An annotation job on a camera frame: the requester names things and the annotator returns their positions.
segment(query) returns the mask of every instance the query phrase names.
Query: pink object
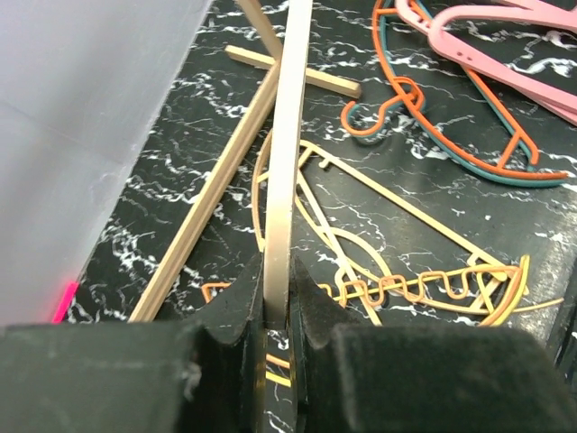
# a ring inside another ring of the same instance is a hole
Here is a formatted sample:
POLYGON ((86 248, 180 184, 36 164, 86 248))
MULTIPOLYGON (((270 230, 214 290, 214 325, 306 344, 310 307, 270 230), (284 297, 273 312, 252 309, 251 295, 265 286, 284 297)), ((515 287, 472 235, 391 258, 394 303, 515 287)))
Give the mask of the pink object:
POLYGON ((577 124, 577 96, 521 75, 444 30, 444 27, 453 20, 474 18, 534 23, 577 32, 577 7, 565 11, 539 0, 499 0, 499 2, 515 7, 454 6, 437 15, 430 27, 427 27, 426 23, 421 23, 418 15, 415 17, 416 14, 408 7, 408 1, 396 0, 396 7, 399 14, 402 11, 403 20, 428 35, 429 44, 440 55, 511 86, 565 120, 577 124))
POLYGON ((60 304, 56 309, 56 313, 52 318, 52 323, 60 323, 64 316, 66 315, 66 311, 69 309, 70 303, 74 299, 74 295, 76 294, 76 290, 78 290, 79 284, 75 281, 70 282, 68 286, 66 286, 66 290, 64 290, 64 295, 60 300, 60 304))

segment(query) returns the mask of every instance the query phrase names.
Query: black object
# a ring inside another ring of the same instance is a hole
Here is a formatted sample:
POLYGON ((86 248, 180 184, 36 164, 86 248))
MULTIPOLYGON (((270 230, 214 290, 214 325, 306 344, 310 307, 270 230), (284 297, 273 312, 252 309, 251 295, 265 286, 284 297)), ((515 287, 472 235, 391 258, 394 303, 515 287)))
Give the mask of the black object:
POLYGON ((0 431, 258 431, 260 275, 255 257, 192 320, 4 329, 0 431))
MULTIPOLYGON (((9 327, 0 432, 257 432, 261 258, 193 319, 9 327)), ((545 351, 506 328, 363 325, 298 259, 288 305, 297 433, 575 432, 545 351)))

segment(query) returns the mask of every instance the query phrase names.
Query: pink hanger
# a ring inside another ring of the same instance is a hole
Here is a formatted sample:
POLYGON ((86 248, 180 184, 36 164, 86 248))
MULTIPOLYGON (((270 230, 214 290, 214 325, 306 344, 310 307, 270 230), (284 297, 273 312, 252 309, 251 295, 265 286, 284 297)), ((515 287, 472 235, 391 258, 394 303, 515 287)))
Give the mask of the pink hanger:
MULTIPOLYGON (((577 96, 521 75, 443 30, 453 20, 478 18, 534 23, 577 32, 577 7, 571 11, 565 11, 539 0, 499 0, 499 2, 516 7, 462 5, 445 9, 431 22, 428 29, 429 44, 433 50, 447 59, 505 83, 560 117, 577 124, 577 96)), ((405 8, 404 13, 410 18, 410 23, 413 25, 415 14, 410 7, 408 9, 409 12, 405 8)), ((424 24, 419 23, 416 28, 426 32, 427 28, 423 29, 423 27, 424 24)))

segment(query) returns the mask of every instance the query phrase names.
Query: marble table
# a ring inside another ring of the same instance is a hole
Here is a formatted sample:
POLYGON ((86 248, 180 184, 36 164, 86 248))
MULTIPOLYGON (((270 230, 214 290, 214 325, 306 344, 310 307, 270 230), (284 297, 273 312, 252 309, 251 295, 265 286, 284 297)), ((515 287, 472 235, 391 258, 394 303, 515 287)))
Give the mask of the marble table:
MULTIPOLYGON (((443 7, 424 3, 433 11, 443 7)), ((267 0, 263 4, 282 36, 289 2, 267 0)), ((315 3, 309 53, 312 67, 362 83, 361 112, 369 122, 380 103, 392 96, 372 48, 371 9, 372 2, 315 3)), ((468 22, 463 23, 460 36, 515 70, 577 93, 574 34, 533 25, 468 22)), ((508 141, 507 132, 463 70, 439 58, 424 36, 400 20, 393 21, 388 37, 397 73, 411 77, 426 92, 429 119, 461 146, 488 161, 497 159, 508 141)), ((264 52, 234 2, 216 0, 100 236, 69 309, 69 322, 126 320, 130 316, 264 76, 262 70, 230 60, 224 53, 228 43, 264 52)), ((522 305, 562 297, 577 255, 577 127, 510 88, 489 83, 536 141, 541 151, 539 166, 569 171, 567 183, 555 189, 516 189, 479 179, 436 148, 405 109, 393 116, 383 140, 361 145, 340 126, 339 115, 348 99, 319 88, 307 88, 302 136, 502 262, 517 263, 522 254, 530 254, 530 295, 522 305)), ((269 120, 243 160, 158 319, 192 315, 205 303, 202 284, 232 281, 258 251, 250 185, 257 152, 270 124, 269 120)), ((331 224, 367 240, 394 272, 411 276, 463 267, 464 250, 339 170, 323 171, 311 164, 304 174, 331 224)), ((295 253, 318 282, 332 282, 336 271, 333 253, 300 215, 295 223, 295 253)), ((369 263, 355 247, 344 246, 353 257, 358 255, 360 261, 369 263)), ((555 324, 558 312, 568 312, 571 306, 566 302, 561 307, 514 315, 508 325, 529 331, 545 344, 555 327, 563 327, 555 324)), ((359 304, 351 303, 349 308, 362 314, 359 304)), ((475 318, 408 305, 403 299, 390 300, 379 314, 384 323, 475 323, 475 318)), ((287 358, 286 336, 271 333, 270 346, 275 355, 287 358)), ((288 374, 274 366, 270 369, 288 374)), ((292 431, 289 390, 271 384, 269 391, 269 431, 292 431)))

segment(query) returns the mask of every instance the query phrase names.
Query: marble countertop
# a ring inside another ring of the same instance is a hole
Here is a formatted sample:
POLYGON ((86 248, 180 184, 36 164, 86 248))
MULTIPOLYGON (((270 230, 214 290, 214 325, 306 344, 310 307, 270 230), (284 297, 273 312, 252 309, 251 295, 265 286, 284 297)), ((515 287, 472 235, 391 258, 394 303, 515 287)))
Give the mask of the marble countertop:
MULTIPOLYGON (((442 7, 424 3, 433 11, 442 7)), ((282 36, 289 2, 263 4, 282 36)), ((372 47, 371 9, 372 2, 315 3, 309 64, 360 81, 362 114, 374 118, 378 106, 393 92, 372 47)), ((464 39, 516 70, 577 93, 574 34, 512 23, 469 22, 463 29, 464 39)), ((393 20, 388 38, 397 73, 414 79, 426 93, 427 117, 461 146, 495 161, 508 134, 463 71, 434 54, 424 36, 399 20, 393 20)), ((68 321, 126 320, 130 316, 264 77, 262 70, 230 60, 224 53, 229 43, 264 52, 234 2, 216 0, 100 236, 68 321)), ((502 262, 518 263, 521 255, 529 254, 530 294, 522 305, 562 297, 577 255, 577 127, 510 88, 488 82, 539 146, 539 167, 569 171, 567 183, 554 189, 518 189, 477 178, 435 147, 405 109, 393 116, 383 140, 360 145, 340 125, 339 115, 349 99, 319 88, 307 87, 302 136, 502 262)), ((232 281, 258 251, 250 186, 257 152, 270 125, 269 119, 226 189, 160 319, 189 317, 204 305, 202 284, 232 281)), ((468 256, 464 250, 339 170, 323 171, 311 165, 304 174, 331 224, 369 242, 395 273, 411 276, 463 267, 468 256)), ((295 252, 318 282, 333 282, 334 254, 300 215, 296 219, 295 252)), ((350 245, 345 244, 345 249, 352 256, 359 254, 350 245)), ((357 304, 350 308, 362 314, 357 304)), ((508 324, 545 342, 559 309, 514 315, 508 324)), ((474 318, 408 305, 403 299, 392 299, 379 314, 384 323, 474 324, 474 318)), ((271 342, 274 351, 286 358, 285 336, 273 333, 271 342)), ((287 422, 289 390, 271 386, 270 398, 270 431, 292 431, 287 422)))

